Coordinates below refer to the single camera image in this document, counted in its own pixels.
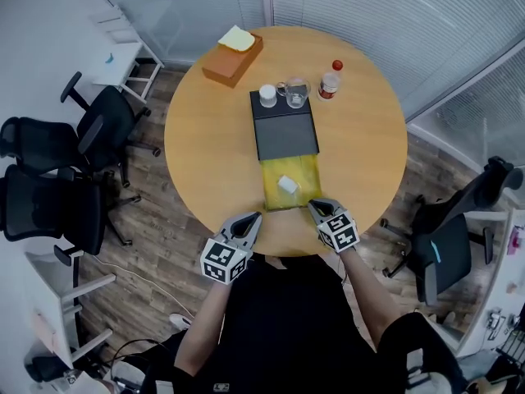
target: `black tray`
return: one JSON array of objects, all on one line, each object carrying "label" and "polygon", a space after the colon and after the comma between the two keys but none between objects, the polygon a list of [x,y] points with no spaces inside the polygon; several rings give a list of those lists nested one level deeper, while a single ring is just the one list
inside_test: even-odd
[{"label": "black tray", "polygon": [[260,161],[319,153],[309,99],[301,108],[290,108],[284,96],[265,108],[259,102],[259,92],[250,92],[253,128]]}]

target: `round wooden table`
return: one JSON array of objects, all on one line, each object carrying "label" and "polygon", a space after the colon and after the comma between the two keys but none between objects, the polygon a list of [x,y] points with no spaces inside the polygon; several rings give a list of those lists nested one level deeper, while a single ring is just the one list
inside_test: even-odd
[{"label": "round wooden table", "polygon": [[[204,77],[206,55],[179,84],[164,136],[171,179],[189,210],[213,232],[231,216],[258,210],[263,218],[255,251],[323,253],[306,208],[264,209],[249,91],[291,76],[312,84],[322,193],[350,211],[361,234],[383,214],[401,182],[404,117],[389,83],[352,45],[298,26],[253,32],[262,36],[264,48],[234,89]],[[334,99],[321,102],[319,81],[336,59],[344,63],[341,86]]]}]

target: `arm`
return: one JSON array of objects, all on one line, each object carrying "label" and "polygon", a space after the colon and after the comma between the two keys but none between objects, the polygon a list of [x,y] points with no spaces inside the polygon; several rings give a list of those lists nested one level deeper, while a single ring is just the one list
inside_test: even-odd
[{"label": "arm", "polygon": [[377,348],[383,332],[401,316],[390,293],[352,248],[340,253],[370,336]]},{"label": "arm", "polygon": [[194,376],[215,350],[221,335],[221,326],[231,286],[213,283],[203,306],[180,343],[175,366]]}]

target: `red bottle cap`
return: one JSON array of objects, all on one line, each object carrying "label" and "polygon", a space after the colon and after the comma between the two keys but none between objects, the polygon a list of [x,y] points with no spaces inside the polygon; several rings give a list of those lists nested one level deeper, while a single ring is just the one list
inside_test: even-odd
[{"label": "red bottle cap", "polygon": [[331,68],[334,69],[334,70],[341,70],[343,68],[343,62],[341,60],[335,60],[332,64],[331,64]]}]

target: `plastic bottle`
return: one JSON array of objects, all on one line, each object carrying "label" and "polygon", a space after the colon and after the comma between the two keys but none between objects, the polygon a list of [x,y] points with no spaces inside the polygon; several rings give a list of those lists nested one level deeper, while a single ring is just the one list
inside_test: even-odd
[{"label": "plastic bottle", "polygon": [[321,84],[317,92],[317,97],[321,101],[329,101],[334,97],[339,88],[341,82],[340,70],[343,68],[343,62],[341,60],[335,60],[331,64],[332,71],[328,71],[322,75]]}]

